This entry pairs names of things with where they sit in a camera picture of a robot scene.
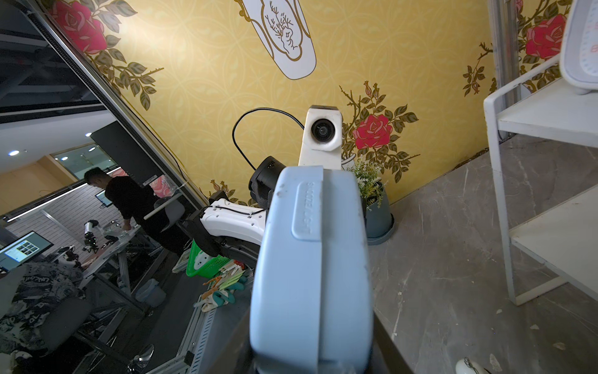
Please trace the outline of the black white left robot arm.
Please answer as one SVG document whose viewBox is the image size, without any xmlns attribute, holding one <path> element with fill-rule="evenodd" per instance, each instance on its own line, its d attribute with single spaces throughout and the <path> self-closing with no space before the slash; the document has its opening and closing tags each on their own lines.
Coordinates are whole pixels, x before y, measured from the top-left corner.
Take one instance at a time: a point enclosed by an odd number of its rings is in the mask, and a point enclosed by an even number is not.
<svg viewBox="0 0 598 374">
<path fill-rule="evenodd" d="M 284 166 L 267 157 L 249 182 L 255 207 L 235 204 L 224 190 L 210 204 L 182 223 L 192 240 L 189 276 L 202 276 L 211 261 L 222 260 L 207 276 L 206 291 L 195 304 L 199 312 L 198 341 L 191 373 L 254 373 L 249 344 L 249 316 L 253 271 L 257 265 L 266 218 L 274 189 Z"/>
</svg>

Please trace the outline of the computer monitor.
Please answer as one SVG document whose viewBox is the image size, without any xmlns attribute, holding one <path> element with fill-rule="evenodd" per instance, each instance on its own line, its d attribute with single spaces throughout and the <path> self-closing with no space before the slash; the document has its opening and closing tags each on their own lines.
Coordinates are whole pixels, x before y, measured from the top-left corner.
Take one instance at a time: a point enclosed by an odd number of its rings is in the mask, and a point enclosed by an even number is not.
<svg viewBox="0 0 598 374">
<path fill-rule="evenodd" d="M 9 273 L 52 246 L 52 242 L 37 232 L 30 231 L 1 250 L 1 271 Z"/>
</svg>

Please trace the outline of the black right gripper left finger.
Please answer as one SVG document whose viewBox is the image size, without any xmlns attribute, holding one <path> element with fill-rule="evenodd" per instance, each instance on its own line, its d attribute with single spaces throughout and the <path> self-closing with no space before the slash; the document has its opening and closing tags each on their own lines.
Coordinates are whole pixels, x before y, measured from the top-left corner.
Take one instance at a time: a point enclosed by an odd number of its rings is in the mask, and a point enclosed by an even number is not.
<svg viewBox="0 0 598 374">
<path fill-rule="evenodd" d="M 255 359 L 249 340 L 250 313 L 237 325 L 221 353 L 210 366 L 210 373 L 247 374 L 255 372 Z"/>
</svg>

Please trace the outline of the white square alarm clock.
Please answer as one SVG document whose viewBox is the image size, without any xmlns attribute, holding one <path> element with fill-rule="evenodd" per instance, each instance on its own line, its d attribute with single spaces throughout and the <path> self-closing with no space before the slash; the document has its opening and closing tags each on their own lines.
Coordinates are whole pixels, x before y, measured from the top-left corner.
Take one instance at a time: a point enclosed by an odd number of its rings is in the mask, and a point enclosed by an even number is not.
<svg viewBox="0 0 598 374">
<path fill-rule="evenodd" d="M 597 91 L 597 0 L 572 2 L 559 69 L 577 95 Z"/>
</svg>

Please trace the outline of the person in black shirt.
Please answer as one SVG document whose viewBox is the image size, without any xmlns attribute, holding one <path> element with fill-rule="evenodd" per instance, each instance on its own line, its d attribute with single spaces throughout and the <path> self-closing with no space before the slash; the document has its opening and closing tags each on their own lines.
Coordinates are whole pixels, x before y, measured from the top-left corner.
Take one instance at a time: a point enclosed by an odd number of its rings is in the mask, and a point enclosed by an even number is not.
<svg viewBox="0 0 598 374">
<path fill-rule="evenodd" d="M 84 180 L 88 185 L 104 190 L 104 195 L 121 213 L 125 230 L 132 228 L 131 220 L 134 219 L 149 237 L 166 250 L 177 257 L 185 252 L 188 236 L 175 224 L 170 225 L 164 210 L 145 219 L 159 201 L 150 186 L 141 187 L 129 176 L 111 177 L 100 168 L 91 168 L 85 173 Z"/>
</svg>

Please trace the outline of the blue square alarm clock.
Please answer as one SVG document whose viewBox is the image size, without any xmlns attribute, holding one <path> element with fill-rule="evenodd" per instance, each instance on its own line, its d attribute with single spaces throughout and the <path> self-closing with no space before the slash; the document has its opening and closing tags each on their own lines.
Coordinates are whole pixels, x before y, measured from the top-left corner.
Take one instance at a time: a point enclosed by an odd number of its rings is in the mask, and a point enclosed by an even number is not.
<svg viewBox="0 0 598 374">
<path fill-rule="evenodd" d="M 249 324 L 261 373 L 363 373 L 372 351 L 368 240 L 354 175 L 281 173 L 261 244 Z"/>
</svg>

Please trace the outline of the green plastic basket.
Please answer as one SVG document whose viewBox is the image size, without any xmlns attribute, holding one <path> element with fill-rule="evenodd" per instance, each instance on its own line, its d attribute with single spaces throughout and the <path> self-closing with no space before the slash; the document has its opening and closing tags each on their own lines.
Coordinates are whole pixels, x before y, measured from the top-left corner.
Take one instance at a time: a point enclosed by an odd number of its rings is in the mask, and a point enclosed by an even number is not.
<svg viewBox="0 0 598 374">
<path fill-rule="evenodd" d="M 212 257 L 202 251 L 195 241 L 192 241 L 186 275 L 188 277 L 213 278 L 221 271 L 221 268 L 227 265 L 230 260 L 223 256 Z"/>
</svg>

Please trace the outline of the white two-tier shelf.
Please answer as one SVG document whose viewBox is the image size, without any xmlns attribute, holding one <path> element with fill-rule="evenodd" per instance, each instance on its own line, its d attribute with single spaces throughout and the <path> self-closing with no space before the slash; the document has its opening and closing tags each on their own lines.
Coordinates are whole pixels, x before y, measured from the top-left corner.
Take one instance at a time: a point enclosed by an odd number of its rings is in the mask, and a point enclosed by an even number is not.
<svg viewBox="0 0 598 374">
<path fill-rule="evenodd" d="M 571 285 L 597 296 L 597 95 L 557 78 L 515 104 L 553 57 L 484 100 L 509 299 Z"/>
</svg>

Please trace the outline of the white twin-bell alarm clock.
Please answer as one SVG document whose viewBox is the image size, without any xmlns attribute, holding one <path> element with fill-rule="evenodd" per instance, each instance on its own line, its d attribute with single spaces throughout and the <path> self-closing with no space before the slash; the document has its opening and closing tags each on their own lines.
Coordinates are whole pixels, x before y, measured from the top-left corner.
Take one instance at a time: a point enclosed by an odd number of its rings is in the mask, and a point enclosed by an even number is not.
<svg viewBox="0 0 598 374">
<path fill-rule="evenodd" d="M 462 358 L 456 363 L 456 374 L 490 374 L 490 372 L 469 358 Z"/>
</svg>

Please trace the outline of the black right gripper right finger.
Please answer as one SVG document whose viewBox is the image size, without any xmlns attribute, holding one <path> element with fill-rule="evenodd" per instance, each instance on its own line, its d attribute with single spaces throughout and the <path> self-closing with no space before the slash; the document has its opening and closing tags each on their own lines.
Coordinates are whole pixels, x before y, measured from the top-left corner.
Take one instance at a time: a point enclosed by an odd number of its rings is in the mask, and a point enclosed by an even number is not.
<svg viewBox="0 0 598 374">
<path fill-rule="evenodd" d="M 371 373 L 414 373 L 376 314 L 373 323 Z"/>
</svg>

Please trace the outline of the potted green plant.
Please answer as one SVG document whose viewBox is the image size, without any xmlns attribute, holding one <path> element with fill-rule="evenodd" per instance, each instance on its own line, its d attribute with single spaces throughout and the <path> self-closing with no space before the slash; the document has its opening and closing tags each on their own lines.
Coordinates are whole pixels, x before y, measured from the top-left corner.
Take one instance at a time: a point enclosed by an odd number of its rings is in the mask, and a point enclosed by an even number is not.
<svg viewBox="0 0 598 374">
<path fill-rule="evenodd" d="M 350 171 L 356 177 L 364 205 L 365 228 L 369 246 L 386 242 L 396 226 L 390 209 L 386 187 L 382 180 L 382 167 L 363 157 L 354 159 Z"/>
</svg>

